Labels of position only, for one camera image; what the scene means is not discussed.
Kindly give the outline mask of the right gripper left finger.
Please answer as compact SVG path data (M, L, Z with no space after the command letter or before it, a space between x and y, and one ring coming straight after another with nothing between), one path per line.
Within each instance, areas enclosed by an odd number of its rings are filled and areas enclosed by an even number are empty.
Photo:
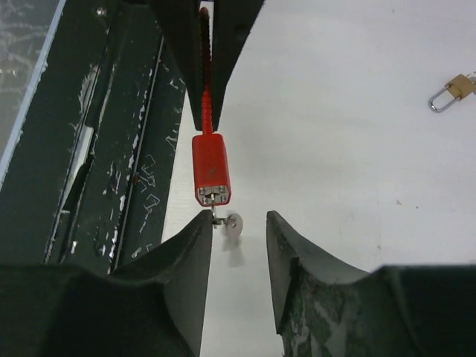
M198 213L107 276L73 265L3 265L1 354L198 356L212 220Z

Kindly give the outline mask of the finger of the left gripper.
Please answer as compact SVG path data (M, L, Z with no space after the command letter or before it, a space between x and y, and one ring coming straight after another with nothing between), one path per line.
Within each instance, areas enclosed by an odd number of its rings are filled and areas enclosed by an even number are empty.
M219 126L228 82L263 4L263 0L213 3L211 95L215 130Z
M199 1L149 0L186 85L194 126L202 128L202 52Z

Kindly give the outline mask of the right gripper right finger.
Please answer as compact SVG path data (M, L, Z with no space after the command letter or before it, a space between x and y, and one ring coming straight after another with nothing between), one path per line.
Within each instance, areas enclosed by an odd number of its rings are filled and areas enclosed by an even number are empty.
M286 356L473 356L475 267L365 272L266 217L271 297Z

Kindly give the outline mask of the small brass padlock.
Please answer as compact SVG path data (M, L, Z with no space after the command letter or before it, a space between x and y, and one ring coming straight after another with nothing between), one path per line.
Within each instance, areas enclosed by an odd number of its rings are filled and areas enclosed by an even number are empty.
M436 94L428 99L428 108L433 113L442 113L455 103L465 99L470 94L475 94L475 72L458 74L449 80ZM439 105L439 98L446 97L447 101Z

